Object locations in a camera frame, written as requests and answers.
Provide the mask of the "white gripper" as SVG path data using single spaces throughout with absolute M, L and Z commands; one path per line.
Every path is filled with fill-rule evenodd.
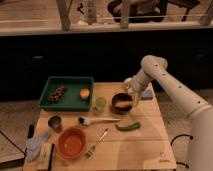
M 136 107 L 142 96 L 142 92 L 147 88 L 150 80 L 148 78 L 137 78 L 136 76 L 124 80 L 124 89 L 132 96 L 133 107 Z

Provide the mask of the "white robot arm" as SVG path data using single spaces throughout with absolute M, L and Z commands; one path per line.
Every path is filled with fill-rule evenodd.
M 165 58 L 144 56 L 141 69 L 125 88 L 135 103 L 138 103 L 148 84 L 156 80 L 191 121 L 193 139 L 188 146 L 187 171 L 213 171 L 213 105 L 169 74 L 167 66 Z

